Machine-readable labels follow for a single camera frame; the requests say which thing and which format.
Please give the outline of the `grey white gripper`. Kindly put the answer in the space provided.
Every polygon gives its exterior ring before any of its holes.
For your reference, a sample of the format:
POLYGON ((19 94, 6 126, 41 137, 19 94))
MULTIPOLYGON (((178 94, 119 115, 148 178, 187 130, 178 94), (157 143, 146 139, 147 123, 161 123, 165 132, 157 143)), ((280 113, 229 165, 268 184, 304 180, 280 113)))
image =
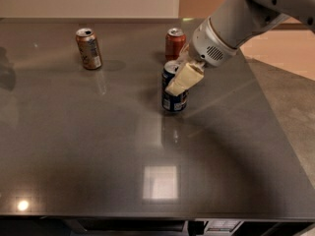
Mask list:
POLYGON ((212 67, 218 67, 233 56, 237 50, 228 46, 216 34, 211 18, 206 18, 193 32, 189 44, 185 43, 179 52, 179 66, 174 78, 168 83, 165 91, 178 96, 187 89, 198 84, 204 78, 205 62, 212 67), (187 62, 195 59, 199 62, 187 62))

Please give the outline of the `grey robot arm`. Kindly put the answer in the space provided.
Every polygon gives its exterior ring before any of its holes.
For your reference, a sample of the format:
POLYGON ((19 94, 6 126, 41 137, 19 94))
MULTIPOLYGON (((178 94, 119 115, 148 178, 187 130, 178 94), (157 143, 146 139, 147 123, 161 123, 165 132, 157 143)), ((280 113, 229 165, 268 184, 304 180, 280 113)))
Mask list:
POLYGON ((225 0, 182 48, 165 90, 179 95, 204 78, 204 69, 232 58, 250 38, 294 18, 315 31, 315 0, 225 0))

